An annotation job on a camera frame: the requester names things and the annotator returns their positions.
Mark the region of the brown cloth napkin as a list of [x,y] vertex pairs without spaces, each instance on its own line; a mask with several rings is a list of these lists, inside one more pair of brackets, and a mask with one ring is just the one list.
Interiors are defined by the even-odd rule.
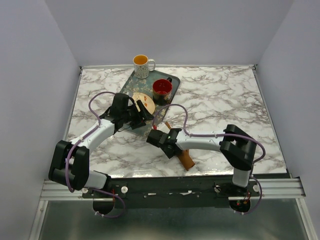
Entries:
[[188,149],[181,150],[176,145],[176,140],[177,140],[179,130],[178,129],[172,130],[172,128],[168,122],[165,122],[164,124],[169,129],[169,132],[167,134],[167,139],[164,142],[165,143],[165,145],[164,145],[165,146],[165,150],[164,150],[165,154],[167,155],[168,158],[171,158],[173,156],[178,157],[180,163],[183,165],[185,170],[188,171],[189,169],[191,169],[195,165],[195,163],[192,160],[192,158],[190,157]]

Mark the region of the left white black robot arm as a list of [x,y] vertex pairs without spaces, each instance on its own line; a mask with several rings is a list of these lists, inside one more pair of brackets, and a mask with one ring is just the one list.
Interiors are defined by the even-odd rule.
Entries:
[[48,172],[49,180],[68,187],[70,192],[93,189],[101,198],[111,191],[111,177],[90,170],[91,153],[106,139],[128,126],[137,129],[153,120],[153,115],[139,99],[115,93],[111,106],[102,114],[95,114],[97,122],[72,141],[60,140],[54,149]]

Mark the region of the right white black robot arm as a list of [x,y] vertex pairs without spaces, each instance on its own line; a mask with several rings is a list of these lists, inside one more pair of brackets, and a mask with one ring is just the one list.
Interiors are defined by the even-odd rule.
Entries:
[[168,133],[152,129],[146,142],[160,148],[170,159],[186,150],[220,152],[233,167],[230,191],[241,196],[248,190],[250,173],[257,143],[239,127],[229,124],[221,132],[185,133],[181,128],[172,128]]

